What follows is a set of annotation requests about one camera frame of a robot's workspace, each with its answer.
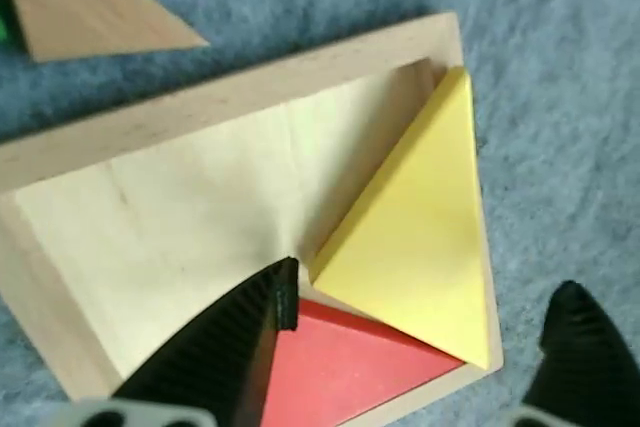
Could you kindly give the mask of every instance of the yellow triangle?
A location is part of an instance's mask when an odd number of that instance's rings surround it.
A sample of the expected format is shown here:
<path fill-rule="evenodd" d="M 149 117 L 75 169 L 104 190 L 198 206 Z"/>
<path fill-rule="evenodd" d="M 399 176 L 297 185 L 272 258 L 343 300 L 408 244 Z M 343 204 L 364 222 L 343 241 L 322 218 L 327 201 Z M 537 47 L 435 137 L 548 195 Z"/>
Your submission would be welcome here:
<path fill-rule="evenodd" d="M 321 292 L 488 369 L 471 81 L 442 80 L 310 267 Z"/>
<path fill-rule="evenodd" d="M 14 0 L 38 61 L 208 45 L 155 0 Z"/>

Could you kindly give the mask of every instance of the red triangle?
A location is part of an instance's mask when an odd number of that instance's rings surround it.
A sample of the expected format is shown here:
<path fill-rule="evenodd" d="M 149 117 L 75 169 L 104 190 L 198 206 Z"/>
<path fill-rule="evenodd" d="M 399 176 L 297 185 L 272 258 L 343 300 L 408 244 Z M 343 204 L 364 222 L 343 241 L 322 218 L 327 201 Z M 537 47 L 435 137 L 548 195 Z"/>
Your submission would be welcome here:
<path fill-rule="evenodd" d="M 262 427 L 333 427 L 464 362 L 379 322 L 307 300 L 280 332 Z"/>

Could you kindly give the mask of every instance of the wooden tray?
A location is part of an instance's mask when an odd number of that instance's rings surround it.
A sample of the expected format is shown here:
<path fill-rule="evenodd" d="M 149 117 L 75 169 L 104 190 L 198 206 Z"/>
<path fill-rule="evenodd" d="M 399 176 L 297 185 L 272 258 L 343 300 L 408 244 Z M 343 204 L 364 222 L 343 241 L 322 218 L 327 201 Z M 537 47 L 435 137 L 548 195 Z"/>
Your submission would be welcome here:
<path fill-rule="evenodd" d="M 456 16 L 439 14 L 0 146 L 0 293 L 72 398 L 108 395 L 231 287 L 309 259 L 461 64 Z M 485 264 L 489 371 L 345 425 L 385 425 L 502 365 Z"/>

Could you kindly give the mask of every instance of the blue carpet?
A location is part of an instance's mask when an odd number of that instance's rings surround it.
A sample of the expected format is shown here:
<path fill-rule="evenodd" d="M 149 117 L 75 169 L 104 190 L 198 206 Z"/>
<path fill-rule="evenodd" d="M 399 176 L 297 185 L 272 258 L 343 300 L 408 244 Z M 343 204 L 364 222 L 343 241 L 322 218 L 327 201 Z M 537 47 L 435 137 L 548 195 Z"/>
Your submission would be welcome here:
<path fill-rule="evenodd" d="M 34 65 L 0 46 L 0 139 L 455 10 L 475 82 L 506 366 L 397 425 L 498 425 L 527 388 L 546 302 L 565 278 L 593 291 L 640 354 L 638 0 L 161 1 L 212 47 Z M 64 399 L 4 306 L 0 359 L 0 426 L 35 425 Z"/>

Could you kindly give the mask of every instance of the triangular block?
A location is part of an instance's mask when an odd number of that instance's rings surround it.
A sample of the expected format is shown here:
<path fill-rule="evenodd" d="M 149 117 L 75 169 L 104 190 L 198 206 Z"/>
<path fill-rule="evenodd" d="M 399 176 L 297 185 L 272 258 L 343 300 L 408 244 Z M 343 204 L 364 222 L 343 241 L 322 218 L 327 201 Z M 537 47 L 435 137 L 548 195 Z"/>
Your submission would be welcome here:
<path fill-rule="evenodd" d="M 464 363 L 373 320 L 300 301 L 278 337 L 262 427 L 339 425 Z"/>
<path fill-rule="evenodd" d="M 38 61 L 207 45 L 155 0 L 14 0 Z"/>
<path fill-rule="evenodd" d="M 471 81 L 454 68 L 312 262 L 312 283 L 488 369 L 485 242 Z"/>

